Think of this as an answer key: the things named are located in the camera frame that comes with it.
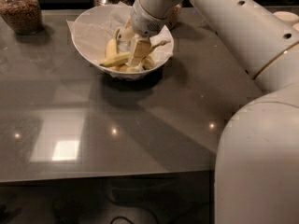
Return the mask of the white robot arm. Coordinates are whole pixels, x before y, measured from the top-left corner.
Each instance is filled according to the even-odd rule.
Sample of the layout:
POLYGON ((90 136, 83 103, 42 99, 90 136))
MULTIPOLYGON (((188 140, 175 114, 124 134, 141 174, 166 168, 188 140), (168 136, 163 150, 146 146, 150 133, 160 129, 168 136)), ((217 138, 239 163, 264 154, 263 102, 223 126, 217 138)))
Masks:
MULTIPOLYGON (((135 0, 139 35, 157 35, 181 0, 135 0)), ((189 0, 264 95, 222 132, 215 224, 299 224, 299 33, 253 0, 189 0)))

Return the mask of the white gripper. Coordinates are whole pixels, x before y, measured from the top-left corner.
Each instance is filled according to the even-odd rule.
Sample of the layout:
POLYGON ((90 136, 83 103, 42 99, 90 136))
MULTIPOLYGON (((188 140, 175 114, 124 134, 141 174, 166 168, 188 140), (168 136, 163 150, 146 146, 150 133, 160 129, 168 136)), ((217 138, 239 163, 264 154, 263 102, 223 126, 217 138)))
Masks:
POLYGON ((128 50, 130 55, 128 64, 137 66, 150 53, 151 43, 147 38, 133 38, 135 33, 141 36, 152 37, 161 32, 164 21, 154 18, 141 5, 141 0, 135 0, 128 20, 120 30, 120 49, 128 50))

